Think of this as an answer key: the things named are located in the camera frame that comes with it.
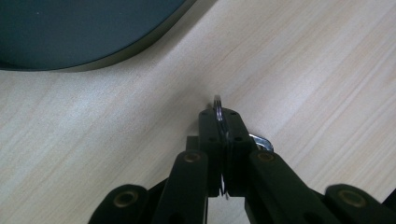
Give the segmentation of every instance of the dark round pan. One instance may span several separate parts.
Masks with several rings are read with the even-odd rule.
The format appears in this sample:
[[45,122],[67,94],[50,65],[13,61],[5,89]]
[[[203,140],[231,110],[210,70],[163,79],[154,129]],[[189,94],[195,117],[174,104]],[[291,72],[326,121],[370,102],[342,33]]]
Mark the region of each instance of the dark round pan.
[[90,70],[130,58],[195,0],[2,0],[0,69]]

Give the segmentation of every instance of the wooden table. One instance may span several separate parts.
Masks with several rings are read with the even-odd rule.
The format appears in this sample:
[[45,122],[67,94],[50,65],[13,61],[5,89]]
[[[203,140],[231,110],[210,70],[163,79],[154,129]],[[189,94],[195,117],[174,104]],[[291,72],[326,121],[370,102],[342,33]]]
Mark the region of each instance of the wooden table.
[[[168,177],[215,94],[312,189],[396,187],[396,2],[198,1],[158,42],[82,73],[0,72],[0,223],[87,223]],[[208,223],[248,223],[243,199]]]

